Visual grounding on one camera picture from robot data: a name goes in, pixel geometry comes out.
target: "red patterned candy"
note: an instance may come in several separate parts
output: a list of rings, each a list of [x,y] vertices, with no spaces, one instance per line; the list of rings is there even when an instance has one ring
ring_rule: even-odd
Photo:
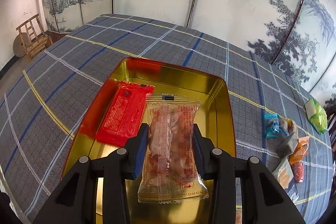
[[[294,179],[296,183],[303,182],[303,176],[305,174],[305,169],[302,162],[296,162],[292,165]]]

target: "plaid tablecloth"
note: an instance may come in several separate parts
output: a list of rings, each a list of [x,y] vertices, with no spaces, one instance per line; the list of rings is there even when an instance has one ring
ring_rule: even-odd
[[[263,115],[293,119],[310,136],[296,206],[306,223],[327,208],[332,182],[328,134],[306,118],[307,91],[258,56],[196,30],[158,20],[102,15],[40,53],[0,104],[0,165],[33,220],[58,184],[74,132],[106,78],[125,57],[145,57],[218,75],[228,86],[237,157],[273,171],[280,139],[263,138]],[[241,193],[237,181],[237,207]]]

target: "silver screw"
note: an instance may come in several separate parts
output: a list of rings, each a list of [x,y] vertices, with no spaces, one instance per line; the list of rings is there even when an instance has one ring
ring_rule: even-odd
[[[125,148],[119,148],[118,150],[117,150],[117,154],[119,154],[119,155],[123,155],[123,154],[125,154],[127,152],[127,150],[125,149]]]
[[[257,157],[251,157],[250,158],[251,163],[257,164],[259,162],[259,159]]]
[[[222,150],[220,150],[219,148],[214,148],[212,150],[212,153],[214,153],[215,155],[220,155],[222,153]]]
[[[79,158],[79,162],[80,162],[81,164],[86,163],[88,160],[89,160],[89,157],[87,157],[87,156],[81,156],[81,157]]]

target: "black baseboard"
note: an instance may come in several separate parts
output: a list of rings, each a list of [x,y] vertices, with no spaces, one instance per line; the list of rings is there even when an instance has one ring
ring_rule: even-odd
[[[8,70],[15,64],[15,62],[19,60],[19,57],[17,56],[13,56],[7,63],[6,65],[4,65],[4,67],[0,70],[0,80],[2,79],[2,77],[4,77],[4,75],[6,74],[6,72],[8,72]]]

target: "blue snack package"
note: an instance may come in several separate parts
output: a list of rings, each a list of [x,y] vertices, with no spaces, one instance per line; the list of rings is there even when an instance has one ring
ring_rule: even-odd
[[[276,113],[264,114],[265,127],[266,127],[266,139],[278,138],[279,136],[279,119]]]

